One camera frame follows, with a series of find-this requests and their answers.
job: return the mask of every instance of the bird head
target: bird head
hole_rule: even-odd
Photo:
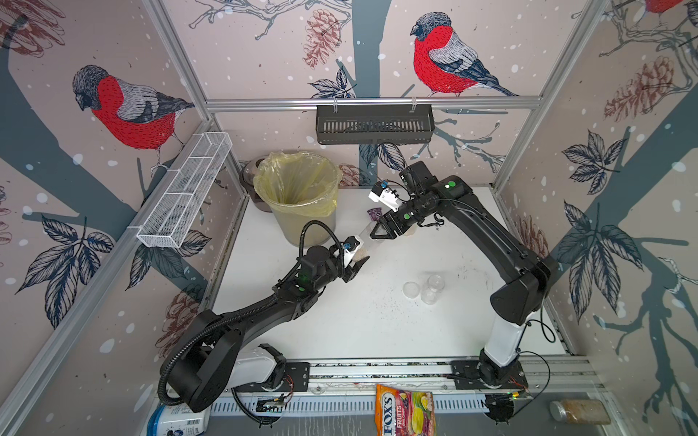
[[[448,15],[443,12],[430,12],[419,17],[410,35],[416,36],[419,41],[424,41],[437,27],[450,25],[451,19]]]
[[[99,102],[98,86],[102,79],[109,77],[104,68],[96,65],[82,67],[73,78],[73,92],[75,101],[81,110],[91,107],[94,110],[102,108]]]

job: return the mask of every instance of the wall-mounted basket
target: wall-mounted basket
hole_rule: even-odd
[[[315,131],[324,145],[424,144],[434,132],[431,105],[318,106],[317,113]]]
[[[231,146],[227,133],[206,132],[200,136],[138,232],[144,245],[181,246]]]

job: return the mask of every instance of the white wire mesh basket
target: white wire mesh basket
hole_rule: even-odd
[[[227,133],[206,132],[200,136],[138,232],[145,246],[180,247],[231,146]]]

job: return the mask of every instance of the candy bag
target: candy bag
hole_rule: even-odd
[[[378,436],[436,436],[431,392],[410,392],[376,385]]]

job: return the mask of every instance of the white tabletop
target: white tabletop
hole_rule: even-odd
[[[377,204],[367,189],[341,189],[337,237],[359,234]],[[475,188],[485,208],[503,224],[488,188]],[[295,263],[271,213],[249,202],[214,303],[215,313],[243,308],[269,296],[272,285]],[[489,296],[504,285],[492,263],[455,225],[417,228],[412,236],[385,241],[349,283],[330,283],[318,302],[297,320],[281,324],[248,346],[269,343],[289,359],[476,356],[489,337],[495,312]],[[446,287],[428,306],[407,299],[402,285],[420,284],[433,273]],[[550,324],[544,313],[544,321]],[[564,354],[548,343],[539,324],[529,328],[521,349]]]

